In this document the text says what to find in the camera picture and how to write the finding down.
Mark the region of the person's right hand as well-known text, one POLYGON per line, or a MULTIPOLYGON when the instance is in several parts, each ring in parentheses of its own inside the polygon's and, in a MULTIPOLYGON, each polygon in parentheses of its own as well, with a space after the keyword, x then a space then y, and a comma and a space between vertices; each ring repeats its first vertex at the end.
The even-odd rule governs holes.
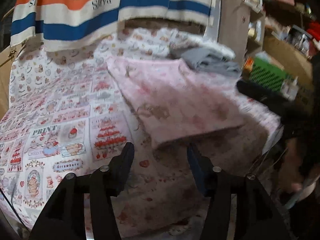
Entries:
POLYGON ((315 190, 316 181, 319 179, 319 165, 314 166, 307 178, 310 182, 303 186, 305 178, 299 171, 302 168, 303 159, 298 153, 298 142, 292 138, 286 143, 287 151, 284 154, 284 162, 278 175, 278 186, 285 193, 299 193, 298 202, 304 200, 315 190))

